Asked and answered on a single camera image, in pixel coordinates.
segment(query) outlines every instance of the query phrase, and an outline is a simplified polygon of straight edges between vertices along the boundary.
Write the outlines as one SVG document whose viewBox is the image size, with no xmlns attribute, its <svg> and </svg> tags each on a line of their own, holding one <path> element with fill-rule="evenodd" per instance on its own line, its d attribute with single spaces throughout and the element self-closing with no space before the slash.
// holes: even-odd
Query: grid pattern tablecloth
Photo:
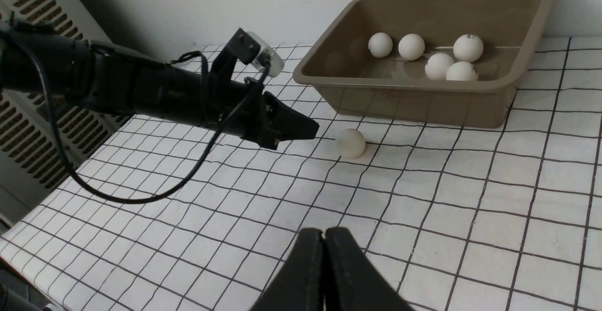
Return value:
<svg viewBox="0 0 602 311">
<path fill-rule="evenodd" d="M 285 72 L 267 90 L 315 118 L 318 138 L 271 152 L 224 136 L 191 183 L 146 206 L 67 180 L 2 236 L 2 258 L 68 309 L 244 310 L 300 228 L 340 225 L 417 310 L 602 309 L 602 39 L 544 39 L 490 130 L 337 114 L 292 80 L 308 50 L 278 47 Z M 358 159 L 335 152 L 345 128 L 368 141 Z M 135 116 L 79 173 L 146 197 L 183 178 L 209 137 Z"/>
</svg>

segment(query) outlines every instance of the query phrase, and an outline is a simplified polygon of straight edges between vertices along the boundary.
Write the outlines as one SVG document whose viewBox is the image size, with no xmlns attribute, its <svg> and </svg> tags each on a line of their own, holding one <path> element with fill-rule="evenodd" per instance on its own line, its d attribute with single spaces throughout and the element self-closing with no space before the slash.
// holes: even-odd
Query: plastic tub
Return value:
<svg viewBox="0 0 602 311">
<path fill-rule="evenodd" d="M 554 0 L 354 0 L 327 28 L 295 68 L 293 78 L 310 84 L 343 114 L 381 116 L 437 124 L 499 126 L 516 84 L 544 30 Z M 375 58 L 368 39 L 393 38 L 393 52 Z M 404 62 L 397 44 L 416 33 L 425 56 Z M 483 56 L 478 81 L 431 81 L 426 56 L 451 55 L 456 39 L 477 34 Z"/>
</svg>

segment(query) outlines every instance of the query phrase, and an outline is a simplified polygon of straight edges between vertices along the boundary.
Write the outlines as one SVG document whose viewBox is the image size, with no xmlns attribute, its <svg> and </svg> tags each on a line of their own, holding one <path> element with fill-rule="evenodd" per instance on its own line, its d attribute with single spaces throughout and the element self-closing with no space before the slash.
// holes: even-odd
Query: ping pong ball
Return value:
<svg viewBox="0 0 602 311">
<path fill-rule="evenodd" d="M 337 151 L 343 158 L 358 158 L 365 148 L 366 140 L 356 129 L 344 129 L 337 135 Z"/>
<path fill-rule="evenodd" d="M 438 54 L 432 55 L 426 65 L 424 66 L 424 73 L 426 73 L 426 77 L 433 81 L 441 81 L 445 80 L 445 75 L 447 75 L 447 70 L 452 66 L 453 58 L 452 56 L 439 52 Z"/>
<path fill-rule="evenodd" d="M 449 81 L 475 81 L 479 79 L 479 73 L 471 63 L 457 62 L 447 70 L 445 79 Z"/>
<path fill-rule="evenodd" d="M 453 45 L 453 55 L 463 62 L 475 62 L 483 54 L 483 41 L 479 36 L 465 34 Z"/>
<path fill-rule="evenodd" d="M 405 60 L 417 60 L 424 53 L 424 39 L 417 34 L 407 34 L 399 41 L 398 50 Z"/>
<path fill-rule="evenodd" d="M 393 39 L 384 32 L 376 33 L 368 41 L 368 50 L 376 58 L 388 56 L 393 50 Z"/>
</svg>

